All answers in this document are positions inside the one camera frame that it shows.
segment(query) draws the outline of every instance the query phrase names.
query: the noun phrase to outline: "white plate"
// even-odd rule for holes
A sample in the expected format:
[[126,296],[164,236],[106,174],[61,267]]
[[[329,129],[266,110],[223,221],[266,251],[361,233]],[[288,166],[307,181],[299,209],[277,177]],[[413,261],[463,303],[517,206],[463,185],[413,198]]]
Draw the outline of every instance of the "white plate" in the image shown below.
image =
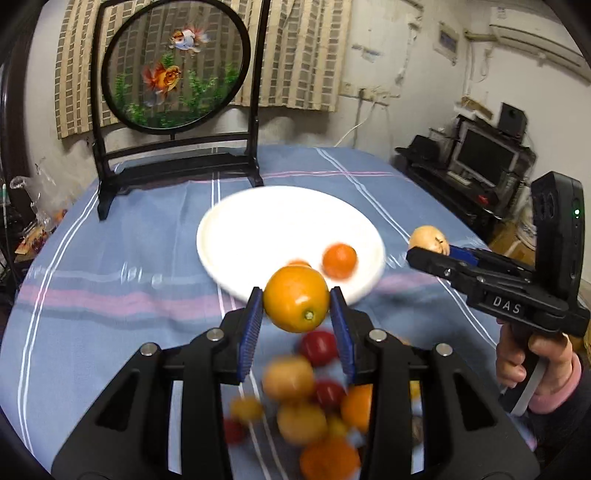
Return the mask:
[[358,256],[353,275],[333,281],[347,303],[367,295],[384,272],[385,248],[360,211],[331,195],[300,187],[258,187],[230,195],[211,208],[197,229],[197,252],[207,273],[244,302],[253,287],[301,258],[321,270],[324,250],[337,242]]

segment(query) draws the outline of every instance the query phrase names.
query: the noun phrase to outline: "computer monitor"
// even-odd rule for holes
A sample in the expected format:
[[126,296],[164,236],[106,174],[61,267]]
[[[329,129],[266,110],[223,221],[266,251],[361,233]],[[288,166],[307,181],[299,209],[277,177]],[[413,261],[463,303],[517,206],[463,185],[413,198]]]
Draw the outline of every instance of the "computer monitor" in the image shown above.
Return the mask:
[[452,162],[468,171],[475,179],[496,188],[503,175],[515,168],[519,152],[487,135],[478,127],[462,124],[460,141]]

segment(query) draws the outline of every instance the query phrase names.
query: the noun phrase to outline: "circular screen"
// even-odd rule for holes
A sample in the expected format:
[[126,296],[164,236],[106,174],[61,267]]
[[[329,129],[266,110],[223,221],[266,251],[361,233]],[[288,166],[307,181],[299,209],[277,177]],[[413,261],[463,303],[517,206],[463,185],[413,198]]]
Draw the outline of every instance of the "circular screen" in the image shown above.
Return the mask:
[[249,61],[248,32],[234,10],[217,0],[164,1],[139,10],[117,31],[101,85],[127,126],[169,134],[224,108]]

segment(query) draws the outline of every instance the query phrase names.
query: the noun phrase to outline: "black cable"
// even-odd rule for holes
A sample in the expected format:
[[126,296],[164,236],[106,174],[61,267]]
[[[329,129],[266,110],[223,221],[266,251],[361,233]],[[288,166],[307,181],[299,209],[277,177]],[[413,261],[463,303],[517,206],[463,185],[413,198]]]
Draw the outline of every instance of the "black cable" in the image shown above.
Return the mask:
[[14,261],[12,260],[12,253],[10,248],[10,242],[8,240],[8,221],[6,216],[6,183],[2,185],[2,213],[4,214],[4,240],[6,240],[6,261],[8,262],[10,272],[12,273],[12,279],[14,280],[14,286],[17,291],[21,287],[22,278],[17,273],[17,269],[14,266]]

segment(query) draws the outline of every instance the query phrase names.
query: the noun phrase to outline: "black wooden frame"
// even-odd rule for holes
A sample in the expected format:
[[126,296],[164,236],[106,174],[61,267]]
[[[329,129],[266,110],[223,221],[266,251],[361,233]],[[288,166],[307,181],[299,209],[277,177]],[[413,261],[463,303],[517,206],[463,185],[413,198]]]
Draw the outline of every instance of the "black wooden frame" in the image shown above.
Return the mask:
[[[245,46],[246,43],[249,44],[249,38],[246,32],[246,27],[244,27],[243,29],[239,27],[239,32],[241,34],[243,43],[243,65],[241,67],[241,72],[239,74],[238,81],[236,82],[234,88],[236,91],[233,93],[232,96],[226,98],[225,105],[224,103],[222,103],[219,108],[215,109],[206,116],[195,120],[194,122],[191,122],[187,125],[182,125],[180,127],[174,127],[171,129],[143,128],[140,125],[132,124],[126,119],[121,118],[123,117],[123,115],[117,115],[117,111],[111,108],[111,106],[114,106],[114,104],[109,96],[108,90],[103,89],[103,94],[107,93],[107,95],[105,95],[107,104],[113,110],[115,115],[124,122],[124,124],[126,124],[130,128],[142,132],[170,136],[170,140],[167,141],[154,142],[150,144],[139,145],[137,147],[123,148],[121,150],[107,152],[105,147],[105,138],[100,128],[100,99],[98,94],[98,65],[100,56],[99,36],[100,29],[103,24],[105,9],[107,7],[112,7],[114,5],[123,3],[124,1],[125,0],[106,0],[100,5],[96,17],[96,23],[93,32],[92,52],[90,55],[90,102],[92,113],[92,131],[93,136],[95,138],[92,151],[93,156],[95,158],[95,166],[99,178],[99,204],[97,207],[99,219],[104,220],[107,218],[109,214],[109,209],[111,208],[111,204],[117,195],[127,194],[133,189],[142,188],[151,184],[194,179],[211,175],[214,172],[223,172],[226,175],[248,177],[252,186],[262,186],[263,181],[259,173],[259,165],[258,160],[256,158],[259,128],[258,99],[261,89],[262,59],[264,53],[265,36],[267,33],[267,22],[271,0],[263,0],[261,4],[261,16],[259,19],[258,32],[256,35],[254,67],[252,71],[251,106],[249,110],[248,131],[209,135],[206,137],[194,137],[183,139],[175,138],[176,133],[180,131],[185,131],[189,128],[194,128],[196,125],[202,124],[208,119],[217,115],[231,101],[235,93],[240,88],[248,70],[248,64],[246,64],[245,68],[244,63],[245,58],[247,56],[249,61],[250,48]],[[177,1],[182,0],[157,0],[156,2],[136,12],[128,20],[128,22],[133,21],[138,16],[142,15],[146,11],[146,9],[152,9],[162,4]],[[242,20],[240,20],[238,15],[235,14],[235,12],[231,10],[227,5],[221,3],[219,0],[199,1],[216,6],[224,13],[228,14],[236,25],[242,23]],[[111,45],[114,45],[116,39],[119,38],[119,36],[121,35],[121,31],[124,29],[125,24],[118,30],[118,32],[113,37],[113,40],[107,48],[105,58],[108,58],[107,54],[110,51],[109,48],[111,48],[112,51],[113,47],[111,47]],[[101,74],[103,85],[105,85],[107,68],[105,68],[104,66]],[[122,158],[128,155],[134,155],[138,153],[152,152],[156,150],[162,150],[165,148],[180,147],[184,145],[199,145],[212,142],[229,142],[237,140],[246,141],[246,148],[244,153],[242,154],[219,152],[206,155],[195,155],[192,157],[176,158],[173,160],[165,160],[154,163],[148,163],[144,165],[127,167],[124,168],[120,173],[115,173],[109,165],[109,160]]]

